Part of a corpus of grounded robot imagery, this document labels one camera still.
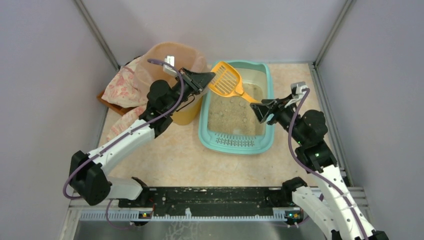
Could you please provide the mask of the yellow litter scoop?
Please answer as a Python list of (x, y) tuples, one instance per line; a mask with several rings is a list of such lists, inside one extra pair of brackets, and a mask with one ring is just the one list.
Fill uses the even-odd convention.
[(215, 77), (208, 84), (209, 89), (221, 97), (240, 97), (248, 103), (259, 103), (243, 88), (242, 77), (239, 72), (225, 61), (219, 61), (211, 70)]

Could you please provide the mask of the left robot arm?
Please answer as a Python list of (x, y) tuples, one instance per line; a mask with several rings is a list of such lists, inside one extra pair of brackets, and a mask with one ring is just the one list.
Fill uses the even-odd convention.
[(163, 79), (154, 81), (146, 110), (132, 125), (104, 145), (88, 153), (79, 150), (72, 156), (69, 185), (90, 206), (107, 199), (136, 200), (145, 188), (143, 182), (136, 177), (113, 178), (110, 172), (136, 149), (160, 136), (173, 122), (176, 109), (205, 90), (214, 77), (213, 72), (181, 68), (174, 86)]

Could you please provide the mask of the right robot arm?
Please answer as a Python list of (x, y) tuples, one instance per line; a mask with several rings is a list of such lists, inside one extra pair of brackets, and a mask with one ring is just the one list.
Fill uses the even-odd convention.
[(280, 124), (288, 132), (288, 147), (293, 159), (311, 174), (323, 200), (314, 196), (311, 187), (295, 177), (282, 184), (283, 199), (304, 210), (328, 240), (387, 240), (363, 215), (345, 184), (339, 164), (324, 140), (328, 129), (323, 112), (308, 110), (302, 116), (293, 97), (264, 99), (250, 107), (260, 123)]

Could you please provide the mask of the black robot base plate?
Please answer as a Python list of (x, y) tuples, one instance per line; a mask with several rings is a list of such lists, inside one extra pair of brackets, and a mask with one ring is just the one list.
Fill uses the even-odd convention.
[(152, 209), (152, 218), (301, 222), (304, 211), (287, 202), (280, 187), (145, 187), (120, 208)]

